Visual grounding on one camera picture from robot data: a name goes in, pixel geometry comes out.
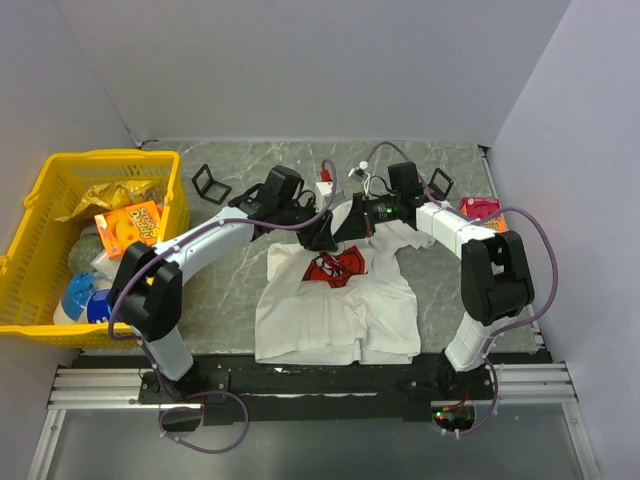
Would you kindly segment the white Coca-Cola t-shirt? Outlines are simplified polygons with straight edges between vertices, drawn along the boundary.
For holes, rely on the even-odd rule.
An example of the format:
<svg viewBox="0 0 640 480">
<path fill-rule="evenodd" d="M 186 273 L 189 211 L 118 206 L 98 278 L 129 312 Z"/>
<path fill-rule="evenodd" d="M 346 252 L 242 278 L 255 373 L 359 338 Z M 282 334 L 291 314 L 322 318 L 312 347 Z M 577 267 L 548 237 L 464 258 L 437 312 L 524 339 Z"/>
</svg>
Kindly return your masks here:
<svg viewBox="0 0 640 480">
<path fill-rule="evenodd" d="M 262 364 L 403 365 L 421 350 L 417 298 L 398 250 L 434 240 L 395 220 L 334 253 L 274 243 L 255 315 L 255 359 Z"/>
</svg>

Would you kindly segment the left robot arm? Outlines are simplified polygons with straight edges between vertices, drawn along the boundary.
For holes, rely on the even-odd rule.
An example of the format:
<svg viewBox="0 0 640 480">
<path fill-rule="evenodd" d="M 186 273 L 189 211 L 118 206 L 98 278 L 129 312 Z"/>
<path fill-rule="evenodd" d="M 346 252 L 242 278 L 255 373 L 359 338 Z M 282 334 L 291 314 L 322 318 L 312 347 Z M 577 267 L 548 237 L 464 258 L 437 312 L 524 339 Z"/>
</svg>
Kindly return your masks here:
<svg viewBox="0 0 640 480">
<path fill-rule="evenodd" d="M 204 389 L 178 328 L 184 285 L 220 257 L 274 230 L 309 237 L 329 231 L 334 199 L 328 197 L 320 207 L 303 205 L 301 188 L 296 171 L 276 166 L 264 182 L 231 199 L 201 225 L 154 247 L 136 242 L 126 249 L 109 292 L 108 324 L 131 328 L 131 339 L 174 401 L 188 401 Z"/>
</svg>

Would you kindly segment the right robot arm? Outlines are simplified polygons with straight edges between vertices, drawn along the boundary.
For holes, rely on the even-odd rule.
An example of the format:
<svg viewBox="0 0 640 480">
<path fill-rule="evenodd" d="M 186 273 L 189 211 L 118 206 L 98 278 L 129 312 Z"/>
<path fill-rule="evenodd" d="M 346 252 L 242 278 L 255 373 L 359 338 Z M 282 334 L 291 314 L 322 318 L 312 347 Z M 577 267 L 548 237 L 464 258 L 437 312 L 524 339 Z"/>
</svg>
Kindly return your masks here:
<svg viewBox="0 0 640 480">
<path fill-rule="evenodd" d="M 431 236 L 460 260 L 464 315 L 444 350 L 450 365 L 437 374 L 439 391 L 456 399 L 471 388 L 469 371 L 484 362 L 491 334 L 534 300 L 523 241 L 514 231 L 475 225 L 443 202 L 430 199 L 411 161 L 390 166 L 388 176 L 389 193 L 375 198 L 363 193 L 353 196 L 351 210 L 333 237 L 338 242 L 364 239 L 378 225 L 398 220 Z"/>
</svg>

